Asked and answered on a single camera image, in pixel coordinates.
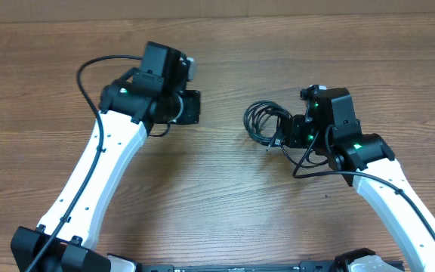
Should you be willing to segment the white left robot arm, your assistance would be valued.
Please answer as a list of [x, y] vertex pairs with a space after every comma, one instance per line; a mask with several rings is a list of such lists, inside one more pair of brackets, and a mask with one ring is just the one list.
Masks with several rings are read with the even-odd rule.
[[111, 199], [156, 124], [195, 125], [201, 94], [187, 89], [196, 62], [184, 52], [147, 42], [142, 56], [105, 86], [90, 105], [95, 125], [60, 195], [37, 227], [19, 227], [11, 251], [21, 271], [140, 271], [130, 258], [95, 252]]

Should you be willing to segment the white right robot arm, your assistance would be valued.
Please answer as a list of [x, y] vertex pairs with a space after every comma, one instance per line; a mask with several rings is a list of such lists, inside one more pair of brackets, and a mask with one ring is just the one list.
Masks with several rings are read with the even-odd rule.
[[401, 249], [410, 270], [435, 271], [435, 217], [407, 180], [395, 153], [378, 134], [364, 134], [346, 88], [311, 85], [301, 90], [303, 115], [285, 127], [286, 146], [324, 156], [375, 211]]

